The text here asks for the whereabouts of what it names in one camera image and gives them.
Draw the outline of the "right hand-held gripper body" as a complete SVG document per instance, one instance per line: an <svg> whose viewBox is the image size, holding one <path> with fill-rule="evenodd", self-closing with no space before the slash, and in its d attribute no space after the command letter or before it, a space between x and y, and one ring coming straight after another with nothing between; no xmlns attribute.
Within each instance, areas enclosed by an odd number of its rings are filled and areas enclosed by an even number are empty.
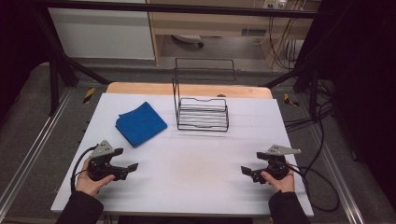
<svg viewBox="0 0 396 224"><path fill-rule="evenodd" d="M263 153L270 155L269 160L267 161L268 166L263 170L269 173L273 178L280 180L287 175L289 169L285 156L290 154L300 154L301 150L291 147L272 145Z"/></svg>

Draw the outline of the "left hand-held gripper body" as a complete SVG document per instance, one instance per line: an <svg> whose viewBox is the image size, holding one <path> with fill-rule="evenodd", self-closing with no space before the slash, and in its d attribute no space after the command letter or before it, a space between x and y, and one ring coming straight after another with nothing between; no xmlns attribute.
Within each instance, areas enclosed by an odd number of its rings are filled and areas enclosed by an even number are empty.
<svg viewBox="0 0 396 224"><path fill-rule="evenodd" d="M116 172L119 167L110 163L114 149L107 140L103 140L93 150L88 167L88 175L92 180L97 181L108 175L114 175L116 178Z"/></svg>

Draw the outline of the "blue towel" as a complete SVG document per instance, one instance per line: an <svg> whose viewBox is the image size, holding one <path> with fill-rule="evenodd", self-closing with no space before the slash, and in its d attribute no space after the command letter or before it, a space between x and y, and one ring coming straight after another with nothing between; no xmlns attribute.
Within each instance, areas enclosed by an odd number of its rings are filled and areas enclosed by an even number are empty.
<svg viewBox="0 0 396 224"><path fill-rule="evenodd" d="M116 128L132 147L139 147L167 128L165 121L145 102L133 111L119 115Z"/></svg>

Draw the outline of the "black wire rack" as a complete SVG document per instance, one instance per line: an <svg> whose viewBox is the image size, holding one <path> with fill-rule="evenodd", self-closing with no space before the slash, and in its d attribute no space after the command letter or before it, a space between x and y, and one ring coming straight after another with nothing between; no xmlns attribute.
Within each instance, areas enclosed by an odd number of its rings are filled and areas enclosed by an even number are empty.
<svg viewBox="0 0 396 224"><path fill-rule="evenodd" d="M231 59L175 58L173 95L177 128L180 131L227 132L229 110L226 97L187 94L187 86L233 83L236 81Z"/></svg>

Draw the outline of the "person's right hand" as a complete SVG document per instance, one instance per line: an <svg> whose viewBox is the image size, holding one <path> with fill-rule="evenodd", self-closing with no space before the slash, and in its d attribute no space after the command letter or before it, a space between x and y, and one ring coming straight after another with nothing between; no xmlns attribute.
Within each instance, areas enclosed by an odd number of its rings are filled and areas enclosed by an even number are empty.
<svg viewBox="0 0 396 224"><path fill-rule="evenodd" d="M262 171L261 176L266 180L266 182L271 185L275 192L294 192L294 172L288 169L287 175L280 180L273 178L269 173Z"/></svg>

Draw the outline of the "person's left hand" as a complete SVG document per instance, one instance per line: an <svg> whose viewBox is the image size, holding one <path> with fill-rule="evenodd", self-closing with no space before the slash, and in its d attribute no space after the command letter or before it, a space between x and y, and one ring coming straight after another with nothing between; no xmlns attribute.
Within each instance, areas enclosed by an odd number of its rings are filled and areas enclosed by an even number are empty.
<svg viewBox="0 0 396 224"><path fill-rule="evenodd" d="M114 175L108 175L100 180L94 181L89 177L87 169L83 168L78 175L76 191L81 191L90 196L95 196L102 187L109 184L114 178Z"/></svg>

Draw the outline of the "white table cover sheet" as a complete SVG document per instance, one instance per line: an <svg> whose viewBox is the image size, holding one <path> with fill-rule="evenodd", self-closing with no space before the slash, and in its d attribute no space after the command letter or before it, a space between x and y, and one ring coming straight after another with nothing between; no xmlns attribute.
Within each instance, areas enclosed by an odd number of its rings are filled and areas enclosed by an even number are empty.
<svg viewBox="0 0 396 224"><path fill-rule="evenodd" d="M119 115L149 103L167 127L139 147L116 128ZM257 158L272 145L288 146L274 99L228 98L227 132L181 131L171 95L105 93L93 113L80 151L107 140L122 148L116 166L137 164L124 180L100 189L108 214L143 216L265 217L273 190L243 175L242 167L262 169Z"/></svg>

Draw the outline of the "yellow black tape marker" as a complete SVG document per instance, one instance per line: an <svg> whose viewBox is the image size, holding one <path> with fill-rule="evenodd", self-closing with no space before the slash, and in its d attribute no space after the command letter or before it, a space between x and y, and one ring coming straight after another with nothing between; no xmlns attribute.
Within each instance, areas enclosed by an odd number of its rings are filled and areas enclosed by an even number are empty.
<svg viewBox="0 0 396 224"><path fill-rule="evenodd" d="M92 95L94 94L94 91L95 91L95 88L89 88L88 89L88 91L87 91L87 93L86 93L86 95L85 95L85 97L83 99L83 102L82 102L83 104L88 104L89 103L89 101L92 98Z"/></svg>
<svg viewBox="0 0 396 224"><path fill-rule="evenodd" d="M292 101L287 93L284 93L284 103L286 105L300 106L298 102Z"/></svg>

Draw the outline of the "black metal stand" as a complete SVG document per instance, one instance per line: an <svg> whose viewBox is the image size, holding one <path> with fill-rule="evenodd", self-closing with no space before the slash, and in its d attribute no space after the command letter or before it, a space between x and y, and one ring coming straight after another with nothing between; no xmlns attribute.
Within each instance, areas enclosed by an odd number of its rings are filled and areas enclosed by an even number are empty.
<svg viewBox="0 0 396 224"><path fill-rule="evenodd" d="M306 89L309 89L308 115L314 122L317 122L318 65L316 63L301 63L287 74L263 84L263 86L264 88L272 89L276 85L292 77L297 77L297 80L293 85L293 89L296 93L301 93Z"/></svg>
<svg viewBox="0 0 396 224"><path fill-rule="evenodd" d="M39 9L33 13L42 34L46 38L49 47L49 80L50 80L50 112L52 116L60 106L59 78L67 87L76 87L78 78L74 73L77 69L84 75L93 78L101 84L110 84L111 81L97 75L87 67L67 56L61 46L61 41L56 35L55 29L50 26L50 20L45 17L44 11Z"/></svg>

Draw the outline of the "white cabinet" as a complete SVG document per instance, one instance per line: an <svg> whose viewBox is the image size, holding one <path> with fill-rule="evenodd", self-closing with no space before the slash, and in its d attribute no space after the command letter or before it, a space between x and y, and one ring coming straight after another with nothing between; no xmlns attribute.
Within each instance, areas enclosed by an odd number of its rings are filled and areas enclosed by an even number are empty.
<svg viewBox="0 0 396 224"><path fill-rule="evenodd" d="M154 59L146 13L63 8L49 13L69 57Z"/></svg>

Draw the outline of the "white chair base with castor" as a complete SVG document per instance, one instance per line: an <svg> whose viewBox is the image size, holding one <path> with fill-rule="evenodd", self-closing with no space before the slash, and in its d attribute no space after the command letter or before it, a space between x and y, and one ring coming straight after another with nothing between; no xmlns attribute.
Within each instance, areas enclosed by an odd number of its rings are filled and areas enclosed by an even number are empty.
<svg viewBox="0 0 396 224"><path fill-rule="evenodd" d="M174 38L182 42L196 44L199 48L205 45L202 42L202 38L198 35L174 35Z"/></svg>

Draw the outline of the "light wooden desk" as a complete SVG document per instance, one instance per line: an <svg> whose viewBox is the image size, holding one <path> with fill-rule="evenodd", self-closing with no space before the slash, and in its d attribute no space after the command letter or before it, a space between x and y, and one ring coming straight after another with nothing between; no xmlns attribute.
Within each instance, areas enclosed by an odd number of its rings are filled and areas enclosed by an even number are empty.
<svg viewBox="0 0 396 224"><path fill-rule="evenodd" d="M210 7L263 8L264 0L146 0L148 4L168 4ZM288 0L280 10L316 10L318 2ZM305 40L311 19L289 19L254 16L209 15L190 13L148 14L154 36L155 56L160 57L161 35L246 36L262 48L267 65L280 66L288 42Z"/></svg>

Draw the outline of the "white power strip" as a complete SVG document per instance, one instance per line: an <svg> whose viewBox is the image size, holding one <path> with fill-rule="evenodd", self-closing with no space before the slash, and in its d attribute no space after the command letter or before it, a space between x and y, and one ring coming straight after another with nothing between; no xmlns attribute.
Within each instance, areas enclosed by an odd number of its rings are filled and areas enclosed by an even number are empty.
<svg viewBox="0 0 396 224"><path fill-rule="evenodd" d="M282 9L286 6L288 0L264 0L263 8Z"/></svg>

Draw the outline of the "aluminium rail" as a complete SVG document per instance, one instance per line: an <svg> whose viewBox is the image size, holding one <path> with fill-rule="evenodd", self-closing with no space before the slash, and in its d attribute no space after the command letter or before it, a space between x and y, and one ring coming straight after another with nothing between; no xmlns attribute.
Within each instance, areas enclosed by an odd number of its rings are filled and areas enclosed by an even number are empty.
<svg viewBox="0 0 396 224"><path fill-rule="evenodd" d="M21 187L31 172L35 161L37 160L41 150L43 149L44 145L46 145L52 130L56 126L59 118L64 112L66 108L70 95L74 92L73 89L66 89L60 99L60 105L55 110L54 114L49 116L40 130L38 136L36 137L33 144L30 146L27 155L24 157L20 167L18 168L16 174L12 177L11 181L7 185L6 190L0 197L0 220L4 219L9 208L13 204L15 198L17 197Z"/></svg>
<svg viewBox="0 0 396 224"><path fill-rule="evenodd" d="M341 173L341 170L338 168L338 165L331 154L330 148L327 146L326 142L323 142L323 144L320 143L324 132L319 128L317 124L314 124L312 126L312 133L315 136L318 145L322 149L321 157L329 172L332 182L334 183L335 188L339 193L339 198L346 213L346 216L349 220L349 223L364 224L364 218L361 214L361 211L352 196L352 193L347 185L347 182L344 179L344 176Z"/></svg>

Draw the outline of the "black frame bar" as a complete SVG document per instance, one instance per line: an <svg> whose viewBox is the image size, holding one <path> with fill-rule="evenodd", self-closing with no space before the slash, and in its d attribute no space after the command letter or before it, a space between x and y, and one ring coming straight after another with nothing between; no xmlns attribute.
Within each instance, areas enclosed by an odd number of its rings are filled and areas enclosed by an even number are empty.
<svg viewBox="0 0 396 224"><path fill-rule="evenodd" d="M139 3L70 1L70 0L36 0L35 3L41 7L91 9L91 10L190 13L190 14L233 15L233 16L254 16L254 17L273 17L273 18L296 18L296 19L314 19L316 16L318 16L318 13L316 11L259 9L259 8L244 8L244 7L210 7L210 6L139 4Z"/></svg>

